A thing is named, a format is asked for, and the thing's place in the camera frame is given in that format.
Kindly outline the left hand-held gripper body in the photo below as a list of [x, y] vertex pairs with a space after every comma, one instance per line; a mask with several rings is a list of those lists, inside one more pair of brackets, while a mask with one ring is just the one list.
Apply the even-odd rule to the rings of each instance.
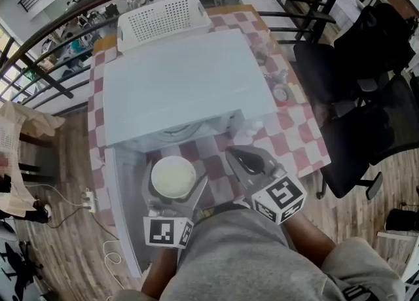
[[188, 198], [159, 198], [146, 192], [143, 194], [149, 214], [143, 218], [145, 243], [152, 247], [186, 248], [194, 223], [192, 221], [197, 191]]

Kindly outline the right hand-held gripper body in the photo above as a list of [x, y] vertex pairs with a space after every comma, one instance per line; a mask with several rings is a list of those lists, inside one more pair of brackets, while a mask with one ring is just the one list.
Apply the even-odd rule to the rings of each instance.
[[256, 212], [280, 225], [302, 209], [307, 193], [281, 164], [256, 158], [249, 168], [255, 176], [249, 197]]

